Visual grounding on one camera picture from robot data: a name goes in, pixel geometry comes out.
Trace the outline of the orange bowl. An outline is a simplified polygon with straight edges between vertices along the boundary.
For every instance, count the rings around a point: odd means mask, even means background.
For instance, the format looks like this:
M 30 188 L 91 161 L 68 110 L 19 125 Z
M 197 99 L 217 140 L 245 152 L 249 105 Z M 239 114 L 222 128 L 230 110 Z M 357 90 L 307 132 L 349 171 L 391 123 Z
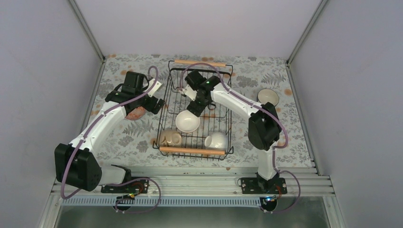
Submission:
M 188 110 L 184 110 L 177 114 L 175 125 L 177 129 L 184 133 L 192 133 L 200 126 L 200 118 L 195 116 Z

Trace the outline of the black wire dish rack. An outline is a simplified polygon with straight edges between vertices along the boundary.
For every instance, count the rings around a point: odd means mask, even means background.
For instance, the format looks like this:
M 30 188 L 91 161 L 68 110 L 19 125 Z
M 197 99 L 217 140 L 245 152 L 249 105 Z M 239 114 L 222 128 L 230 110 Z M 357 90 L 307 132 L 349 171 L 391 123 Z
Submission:
M 187 106 L 190 104 L 191 99 L 182 95 L 178 90 L 179 83 L 184 86 L 186 82 L 180 80 L 180 78 L 185 78 L 188 73 L 193 70 L 197 70 L 202 77 L 208 79 L 212 76 L 217 76 L 217 70 L 222 76 L 224 83 L 227 86 L 231 86 L 231 70 L 233 66 L 225 65 L 222 67 L 215 67 L 214 69 L 208 66 L 193 66 L 188 67 L 187 64 L 175 63 L 173 60 L 168 62 L 168 72 L 167 83 L 165 86 L 164 101 L 165 105 L 161 109 L 160 120 L 158 124 L 157 139 L 153 142 L 154 149 L 160 149 L 162 143 L 160 138 L 165 130 L 175 130 L 178 128 L 175 124 L 175 119 L 177 115 L 186 110 Z M 180 158 L 195 158 L 195 159 L 207 159 L 207 160 L 224 160 L 227 155 L 233 153 L 233 146 L 231 145 L 231 122 L 232 122 L 232 111 L 222 104 L 212 102 L 208 105 L 202 112 L 200 116 L 200 125 L 197 130 L 192 133 L 181 132 L 182 137 L 181 147 L 185 148 L 185 152 L 163 152 L 160 154 L 163 156 L 172 156 Z M 205 139 L 208 135 L 214 132 L 220 132 L 225 134 L 227 148 L 224 149 L 223 155 L 210 155 L 210 154 L 197 154 L 190 153 L 192 149 L 205 149 Z

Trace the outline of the teal and white bowl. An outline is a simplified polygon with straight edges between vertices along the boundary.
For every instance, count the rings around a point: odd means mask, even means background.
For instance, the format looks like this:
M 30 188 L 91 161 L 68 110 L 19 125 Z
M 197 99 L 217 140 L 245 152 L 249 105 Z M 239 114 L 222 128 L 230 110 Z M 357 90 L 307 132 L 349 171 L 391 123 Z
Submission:
M 258 92 L 257 101 L 262 104 L 269 102 L 276 106 L 279 103 L 279 95 L 271 89 L 261 89 Z

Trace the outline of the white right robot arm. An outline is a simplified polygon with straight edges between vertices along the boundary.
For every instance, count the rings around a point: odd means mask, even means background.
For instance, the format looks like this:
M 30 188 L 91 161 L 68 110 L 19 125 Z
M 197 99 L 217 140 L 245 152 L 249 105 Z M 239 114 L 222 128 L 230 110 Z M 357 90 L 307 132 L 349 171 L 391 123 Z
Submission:
M 187 86 L 182 93 L 191 99 L 187 110 L 192 114 L 200 116 L 207 106 L 215 102 L 248 121 L 248 139 L 259 149 L 257 186 L 262 193 L 270 193 L 279 174 L 273 167 L 269 149 L 279 140 L 282 132 L 274 105 L 250 100 L 229 88 L 218 76 L 205 78 L 198 70 L 189 72 L 184 80 Z

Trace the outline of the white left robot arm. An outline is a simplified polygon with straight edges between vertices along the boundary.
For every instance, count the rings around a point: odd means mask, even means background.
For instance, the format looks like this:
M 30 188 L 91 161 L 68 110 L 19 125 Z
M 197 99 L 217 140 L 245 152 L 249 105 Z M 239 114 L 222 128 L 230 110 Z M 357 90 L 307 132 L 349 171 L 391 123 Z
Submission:
M 118 165 L 100 165 L 96 154 L 110 132 L 134 109 L 142 107 L 157 114 L 164 105 L 163 99 L 154 96 L 162 86 L 157 78 L 127 72 L 125 80 L 105 98 L 101 110 L 84 129 L 68 144 L 59 144 L 54 152 L 57 181 L 92 191 L 97 186 L 109 185 L 120 192 L 132 187 L 129 169 Z

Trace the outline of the floral patterned table mat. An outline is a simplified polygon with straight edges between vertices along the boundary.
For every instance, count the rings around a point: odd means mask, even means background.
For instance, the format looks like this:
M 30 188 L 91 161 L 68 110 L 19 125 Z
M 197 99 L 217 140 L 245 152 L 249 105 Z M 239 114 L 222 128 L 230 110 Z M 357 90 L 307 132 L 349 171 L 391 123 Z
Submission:
M 286 71 L 285 60 L 278 57 L 201 57 L 186 55 L 134 55 L 113 54 L 106 59 L 91 119 L 101 110 L 105 98 L 128 71 L 146 74 L 150 66 L 156 66 L 159 80 L 167 83 L 170 60 L 198 60 L 220 62 L 233 66 L 231 87 L 250 99 L 256 99 L 261 89 L 271 89 L 279 95 L 276 111 L 286 129 L 276 150 L 278 168 L 305 168 L 311 166 L 311 158 L 303 133 L 297 106 Z M 256 167 L 258 150 L 247 138 L 247 123 L 237 114 L 232 116 L 231 144 L 234 153 L 224 160 L 207 160 L 163 156 L 152 147 L 157 137 L 159 115 L 146 111 L 135 121 L 122 120 L 102 144 L 97 159 L 100 164 L 117 164 L 125 167 Z

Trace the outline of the beige bowl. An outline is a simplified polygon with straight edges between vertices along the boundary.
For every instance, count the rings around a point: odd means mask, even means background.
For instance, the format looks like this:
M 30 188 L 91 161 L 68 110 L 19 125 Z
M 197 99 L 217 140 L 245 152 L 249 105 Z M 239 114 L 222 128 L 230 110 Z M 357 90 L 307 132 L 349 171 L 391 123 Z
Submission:
M 160 147 L 181 147 L 182 146 L 182 136 L 178 131 L 175 130 L 164 130 L 161 132 L 159 137 Z

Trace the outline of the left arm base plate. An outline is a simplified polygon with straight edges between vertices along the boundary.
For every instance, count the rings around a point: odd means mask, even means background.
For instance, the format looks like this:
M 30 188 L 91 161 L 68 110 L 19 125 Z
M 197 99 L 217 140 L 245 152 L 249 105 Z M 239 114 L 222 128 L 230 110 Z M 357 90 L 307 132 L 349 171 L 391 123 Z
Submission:
M 142 179 L 136 180 L 123 186 L 105 185 L 101 188 L 102 193 L 116 193 L 116 194 L 146 194 L 149 187 L 149 180 Z

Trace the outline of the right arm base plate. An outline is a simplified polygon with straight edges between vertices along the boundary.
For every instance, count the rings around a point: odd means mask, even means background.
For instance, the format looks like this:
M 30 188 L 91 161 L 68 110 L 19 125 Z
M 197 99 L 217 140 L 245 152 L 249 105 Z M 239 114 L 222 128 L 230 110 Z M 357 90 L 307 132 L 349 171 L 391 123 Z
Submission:
M 258 177 L 243 177 L 237 180 L 243 194 L 287 194 L 284 178 L 274 177 L 264 180 Z

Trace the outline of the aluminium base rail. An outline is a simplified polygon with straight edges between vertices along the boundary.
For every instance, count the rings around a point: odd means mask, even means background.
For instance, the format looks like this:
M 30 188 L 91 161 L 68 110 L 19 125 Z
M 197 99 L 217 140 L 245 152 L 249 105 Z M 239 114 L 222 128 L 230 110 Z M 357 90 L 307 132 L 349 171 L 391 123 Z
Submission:
M 260 195 L 245 195 L 241 177 L 255 168 L 134 167 L 135 176 L 154 180 L 136 198 L 132 209 L 144 214 L 115 212 L 117 194 L 100 188 L 68 200 L 54 183 L 41 228 L 343 228 L 344 220 L 331 179 L 314 168 L 293 168 L 285 176 L 288 192 L 278 200 L 278 214 L 259 209 Z

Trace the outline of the aluminium frame post left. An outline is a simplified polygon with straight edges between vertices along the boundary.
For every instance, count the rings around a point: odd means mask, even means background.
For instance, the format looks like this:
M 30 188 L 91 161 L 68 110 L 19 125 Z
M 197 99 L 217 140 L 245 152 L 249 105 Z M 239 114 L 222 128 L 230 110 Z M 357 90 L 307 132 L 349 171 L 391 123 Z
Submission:
M 92 48 L 95 51 L 96 55 L 101 60 L 101 62 L 104 62 L 105 55 L 101 51 L 101 48 L 100 48 L 98 42 L 96 41 L 96 38 L 95 38 L 94 34 L 92 33 L 77 1 L 76 0 L 67 0 L 67 2 L 70 4 L 74 15 L 77 17 L 78 22 L 79 22 L 80 26 L 82 27 L 85 35 L 87 36 L 90 44 L 92 45 Z

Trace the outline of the aluminium frame post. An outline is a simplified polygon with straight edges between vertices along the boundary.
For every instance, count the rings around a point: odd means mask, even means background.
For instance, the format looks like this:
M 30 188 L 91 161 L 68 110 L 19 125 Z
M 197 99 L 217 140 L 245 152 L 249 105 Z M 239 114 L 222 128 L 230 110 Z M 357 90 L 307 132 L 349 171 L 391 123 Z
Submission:
M 323 10 L 325 9 L 326 5 L 328 4 L 329 0 L 321 0 L 318 4 L 318 6 L 316 7 L 312 17 L 310 18 L 307 26 L 305 27 L 303 33 L 301 34 L 299 40 L 297 41 L 295 47 L 293 48 L 290 56 L 287 59 L 287 67 L 290 67 L 292 62 L 294 61 L 298 51 L 300 50 L 300 48 L 302 47 L 302 45 L 304 44 L 305 40 L 307 39 L 310 31 L 312 30 L 312 28 L 315 26 L 317 20 L 319 19 L 319 17 L 321 16 Z
M 80 26 L 82 27 L 85 35 L 87 36 L 90 44 L 92 45 L 92 48 L 95 51 L 96 55 L 101 60 L 101 62 L 104 62 L 105 55 L 101 51 L 101 48 L 100 48 L 98 42 L 96 41 L 96 38 L 95 38 L 94 34 L 92 33 L 77 1 L 76 0 L 67 0 L 67 2 L 70 4 L 74 15 L 77 17 L 78 22 L 79 22 Z

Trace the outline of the aluminium frame post right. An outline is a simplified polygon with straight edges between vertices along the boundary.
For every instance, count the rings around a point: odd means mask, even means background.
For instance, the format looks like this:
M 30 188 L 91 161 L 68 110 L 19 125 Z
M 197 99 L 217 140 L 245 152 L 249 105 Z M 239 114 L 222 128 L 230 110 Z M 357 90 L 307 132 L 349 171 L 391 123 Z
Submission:
M 297 41 L 295 47 L 293 48 L 290 56 L 287 59 L 287 67 L 290 67 L 292 62 L 294 61 L 298 51 L 300 50 L 300 48 L 302 47 L 302 45 L 304 44 L 305 40 L 307 39 L 310 31 L 312 30 L 312 28 L 315 26 L 317 20 L 319 19 L 319 17 L 321 16 L 323 10 L 325 9 L 326 5 L 328 4 L 329 0 L 321 0 L 318 4 L 318 6 L 316 7 L 312 17 L 310 18 L 307 26 L 305 27 L 303 33 L 301 34 L 299 40 Z

